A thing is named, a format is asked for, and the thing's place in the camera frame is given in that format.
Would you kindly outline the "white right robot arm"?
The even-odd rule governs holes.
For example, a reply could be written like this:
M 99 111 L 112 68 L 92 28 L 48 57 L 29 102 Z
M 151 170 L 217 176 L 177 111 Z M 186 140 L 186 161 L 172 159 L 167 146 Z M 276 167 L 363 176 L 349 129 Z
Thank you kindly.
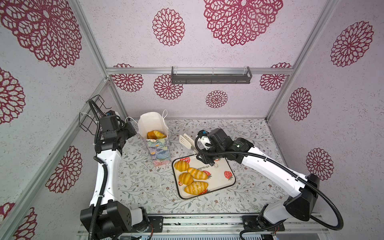
M 204 164 L 213 165 L 216 159 L 225 158 L 249 167 L 275 184 L 279 185 L 288 195 L 273 204 L 266 204 L 250 227 L 240 232 L 240 239 L 246 233 L 275 233 L 289 218 L 308 222 L 313 220 L 321 226 L 334 231 L 344 227 L 342 214 L 336 205 L 319 189 L 320 178 L 315 174 L 298 173 L 273 160 L 254 144 L 244 138 L 232 140 L 223 129 L 210 132 L 201 130 L 195 138 L 197 159 Z M 332 209 L 337 218 L 336 225 L 330 225 L 312 215 L 318 198 L 322 198 Z

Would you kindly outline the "large oval striped loaf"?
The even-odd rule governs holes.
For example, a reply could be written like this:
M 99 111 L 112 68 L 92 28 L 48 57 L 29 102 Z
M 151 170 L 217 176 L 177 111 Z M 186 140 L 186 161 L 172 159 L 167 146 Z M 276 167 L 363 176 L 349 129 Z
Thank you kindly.
M 190 195 L 200 195 L 208 188 L 209 184 L 206 182 L 193 182 L 184 188 L 184 191 Z

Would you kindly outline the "floral paper bag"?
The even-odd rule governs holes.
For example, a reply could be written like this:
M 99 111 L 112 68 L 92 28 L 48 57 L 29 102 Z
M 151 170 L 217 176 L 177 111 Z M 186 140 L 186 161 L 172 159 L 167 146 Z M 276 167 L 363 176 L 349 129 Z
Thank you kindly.
M 165 122 L 168 115 L 167 110 L 163 110 L 162 114 L 157 112 L 149 112 L 142 114 L 139 121 L 135 121 L 132 117 L 127 117 L 127 121 L 133 121 L 138 127 L 138 134 L 144 140 L 149 151 L 153 164 L 160 167 L 171 162 L 170 144 L 169 144 L 169 127 Z M 150 131 L 160 131 L 167 135 L 164 139 L 150 140 L 147 139 L 147 133 Z

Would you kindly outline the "striped roll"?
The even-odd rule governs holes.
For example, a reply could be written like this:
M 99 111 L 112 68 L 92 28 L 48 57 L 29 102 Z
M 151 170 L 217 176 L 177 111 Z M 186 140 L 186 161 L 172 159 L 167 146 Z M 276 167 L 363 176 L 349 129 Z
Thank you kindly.
M 187 172 L 190 173 L 196 180 L 207 180 L 209 178 L 205 172 L 195 168 L 188 168 Z

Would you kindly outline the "cream slotted tongs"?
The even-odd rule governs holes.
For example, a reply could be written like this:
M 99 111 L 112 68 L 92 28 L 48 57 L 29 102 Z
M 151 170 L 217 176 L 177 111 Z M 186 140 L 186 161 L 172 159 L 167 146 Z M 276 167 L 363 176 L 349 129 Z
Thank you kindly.
M 189 149 L 189 150 L 192 150 L 194 151 L 195 154 L 198 154 L 199 152 L 197 151 L 196 147 L 195 147 L 195 143 L 194 143 L 194 140 L 188 136 L 187 134 L 182 134 L 182 135 L 179 135 L 179 143 Z

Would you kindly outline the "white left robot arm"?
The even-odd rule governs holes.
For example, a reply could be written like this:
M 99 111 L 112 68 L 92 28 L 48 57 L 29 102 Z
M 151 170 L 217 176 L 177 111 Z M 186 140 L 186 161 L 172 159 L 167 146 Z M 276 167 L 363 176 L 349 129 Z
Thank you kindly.
M 145 208 L 131 210 L 118 201 L 118 168 L 127 140 L 137 133 L 135 128 L 115 111 L 104 113 L 93 99 L 87 103 L 96 118 L 94 160 L 98 163 L 90 206 L 80 215 L 88 239 L 117 240 L 124 233 L 153 231 Z

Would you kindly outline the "white strawberry tray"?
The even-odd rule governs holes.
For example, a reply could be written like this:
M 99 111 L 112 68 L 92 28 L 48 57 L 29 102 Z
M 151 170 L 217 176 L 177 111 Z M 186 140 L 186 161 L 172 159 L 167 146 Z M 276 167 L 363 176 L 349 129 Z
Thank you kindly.
M 172 162 L 179 197 L 188 200 L 199 195 L 233 186 L 235 175 L 226 159 L 218 159 L 211 166 L 190 155 Z

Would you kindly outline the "round yellow bun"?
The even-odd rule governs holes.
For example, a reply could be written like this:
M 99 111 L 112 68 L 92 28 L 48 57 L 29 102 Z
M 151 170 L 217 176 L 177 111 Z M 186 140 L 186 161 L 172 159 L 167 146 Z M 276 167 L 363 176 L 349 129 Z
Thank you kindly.
M 178 170 L 179 172 L 185 172 L 190 167 L 189 163 L 186 161 L 177 161 L 174 164 L 174 168 Z
M 194 182 L 194 178 L 190 173 L 182 173 L 179 175 L 179 181 L 178 181 L 179 186 L 182 186 L 182 185 L 188 186 L 193 182 Z

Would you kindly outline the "orange croissant bread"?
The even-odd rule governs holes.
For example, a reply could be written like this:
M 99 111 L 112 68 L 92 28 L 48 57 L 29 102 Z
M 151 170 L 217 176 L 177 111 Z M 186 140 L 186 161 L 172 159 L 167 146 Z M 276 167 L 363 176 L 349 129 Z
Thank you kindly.
M 150 131 L 147 133 L 147 139 L 150 139 L 150 140 L 159 140 L 159 139 L 164 139 L 166 137 L 167 137 L 167 135 L 163 134 L 160 131 L 156 131 L 156 130 L 153 130 L 153 131 Z

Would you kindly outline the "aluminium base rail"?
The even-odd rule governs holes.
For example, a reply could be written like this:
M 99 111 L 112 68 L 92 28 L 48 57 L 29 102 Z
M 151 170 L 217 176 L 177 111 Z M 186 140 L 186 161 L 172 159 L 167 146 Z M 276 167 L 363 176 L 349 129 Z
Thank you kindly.
M 330 240 L 330 231 L 310 220 L 294 218 L 257 232 L 256 214 L 154 214 L 143 233 L 122 234 L 121 240 Z

